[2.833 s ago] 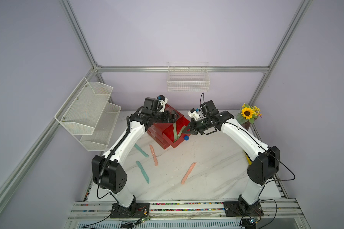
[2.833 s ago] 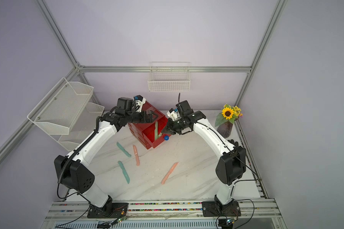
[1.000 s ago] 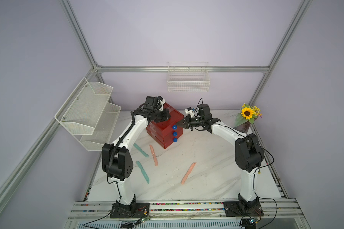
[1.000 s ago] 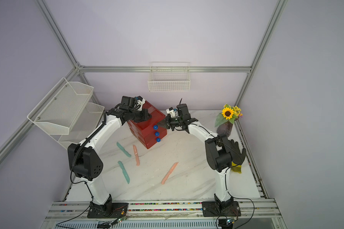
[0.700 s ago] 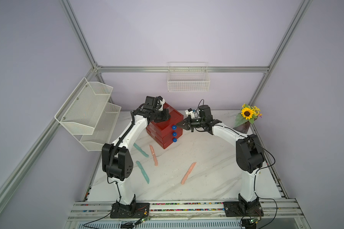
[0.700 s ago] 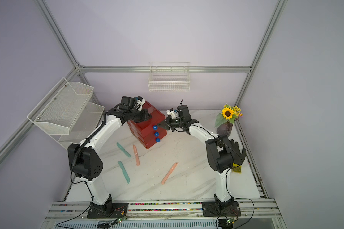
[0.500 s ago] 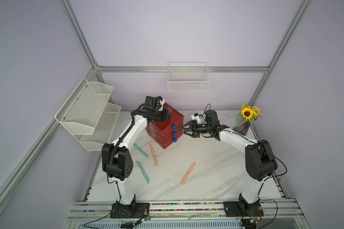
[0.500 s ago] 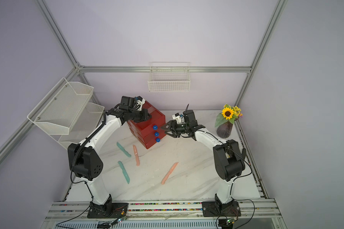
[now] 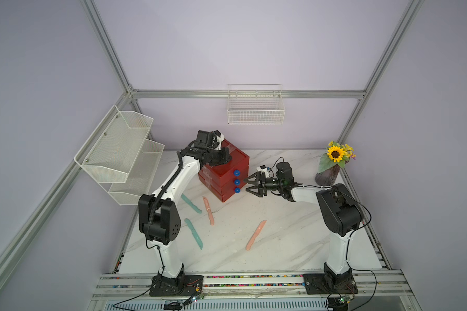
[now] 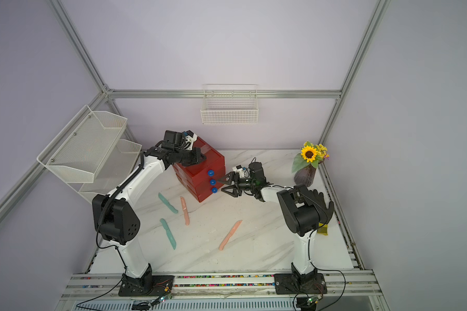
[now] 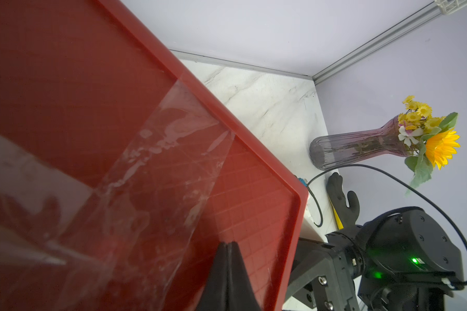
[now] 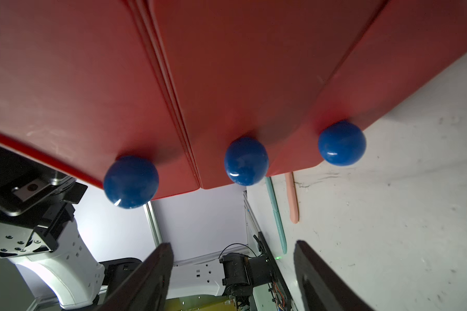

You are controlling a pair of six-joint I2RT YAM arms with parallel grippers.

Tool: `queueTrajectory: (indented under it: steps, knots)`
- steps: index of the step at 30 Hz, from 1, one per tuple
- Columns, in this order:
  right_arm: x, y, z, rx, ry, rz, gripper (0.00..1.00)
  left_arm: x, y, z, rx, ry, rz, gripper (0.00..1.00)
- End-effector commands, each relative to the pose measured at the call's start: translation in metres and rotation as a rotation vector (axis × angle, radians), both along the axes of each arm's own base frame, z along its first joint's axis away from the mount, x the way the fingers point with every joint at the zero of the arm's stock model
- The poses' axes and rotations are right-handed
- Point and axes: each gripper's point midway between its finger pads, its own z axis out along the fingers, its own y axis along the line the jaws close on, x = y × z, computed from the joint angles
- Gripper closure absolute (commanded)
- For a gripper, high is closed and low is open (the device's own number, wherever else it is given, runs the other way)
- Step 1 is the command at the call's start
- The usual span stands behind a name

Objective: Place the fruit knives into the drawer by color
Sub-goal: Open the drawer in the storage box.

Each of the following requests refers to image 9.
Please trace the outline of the red drawer cabinet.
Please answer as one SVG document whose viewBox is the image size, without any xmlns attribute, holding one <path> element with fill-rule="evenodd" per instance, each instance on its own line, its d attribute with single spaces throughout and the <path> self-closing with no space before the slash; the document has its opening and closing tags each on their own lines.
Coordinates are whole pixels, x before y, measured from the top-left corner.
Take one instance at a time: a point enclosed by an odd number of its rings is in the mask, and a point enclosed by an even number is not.
<svg viewBox="0 0 467 311">
<path fill-rule="evenodd" d="M 222 147 L 228 149 L 232 157 L 230 162 L 216 167 L 205 165 L 198 178 L 224 203 L 235 194 L 239 194 L 246 185 L 244 180 L 248 177 L 250 157 L 228 140 L 222 142 Z"/>
</svg>

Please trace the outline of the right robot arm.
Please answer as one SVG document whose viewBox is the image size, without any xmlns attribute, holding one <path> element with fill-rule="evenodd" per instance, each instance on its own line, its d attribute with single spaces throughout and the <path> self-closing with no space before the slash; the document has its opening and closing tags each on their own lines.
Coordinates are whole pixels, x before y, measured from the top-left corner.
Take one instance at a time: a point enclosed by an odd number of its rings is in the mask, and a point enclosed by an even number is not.
<svg viewBox="0 0 467 311">
<path fill-rule="evenodd" d="M 307 294 L 358 293 L 349 264 L 348 253 L 352 235 L 363 221 L 358 202 L 341 183 L 333 186 L 311 186 L 297 183 L 288 162 L 276 164 L 276 174 L 269 176 L 267 167 L 260 167 L 244 182 L 250 186 L 246 192 L 263 198 L 272 190 L 289 202 L 306 202 L 319 206 L 324 224 L 332 233 L 329 255 L 322 273 L 303 275 Z"/>
</svg>

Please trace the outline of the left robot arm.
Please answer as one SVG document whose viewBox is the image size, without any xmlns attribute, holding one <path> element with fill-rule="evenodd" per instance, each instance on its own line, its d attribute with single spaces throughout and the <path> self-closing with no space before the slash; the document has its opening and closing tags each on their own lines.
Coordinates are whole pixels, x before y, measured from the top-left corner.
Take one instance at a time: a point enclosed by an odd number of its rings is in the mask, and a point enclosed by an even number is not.
<svg viewBox="0 0 467 311">
<path fill-rule="evenodd" d="M 196 140 L 176 153 L 178 164 L 160 188 L 142 195 L 138 201 L 139 231 L 150 249 L 156 250 L 161 262 L 152 279 L 151 297 L 180 295 L 186 288 L 184 264 L 174 245 L 182 224 L 176 201 L 203 166 L 216 167 L 231 161 L 223 141 L 223 134 L 217 130 L 200 130 Z"/>
</svg>

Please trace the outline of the pink fruit knife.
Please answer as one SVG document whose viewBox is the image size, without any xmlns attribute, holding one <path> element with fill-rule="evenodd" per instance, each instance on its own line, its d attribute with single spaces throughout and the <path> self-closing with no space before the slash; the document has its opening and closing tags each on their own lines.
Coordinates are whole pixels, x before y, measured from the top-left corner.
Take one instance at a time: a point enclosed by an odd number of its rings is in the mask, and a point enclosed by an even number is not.
<svg viewBox="0 0 467 311">
<path fill-rule="evenodd" d="M 255 232 L 252 234 L 252 236 L 250 237 L 248 243 L 246 244 L 246 251 L 250 251 L 254 242 L 256 241 L 256 239 L 258 238 L 259 234 L 261 233 L 262 229 L 264 228 L 265 224 L 266 224 L 267 220 L 262 220 L 259 225 L 257 226 Z"/>
<path fill-rule="evenodd" d="M 213 226 L 215 224 L 215 219 L 214 219 L 214 215 L 212 213 L 211 207 L 210 207 L 210 202 L 205 196 L 202 197 L 202 199 L 203 199 L 203 202 L 204 202 L 204 206 L 206 208 L 206 212 L 208 214 L 210 225 Z"/>
</svg>

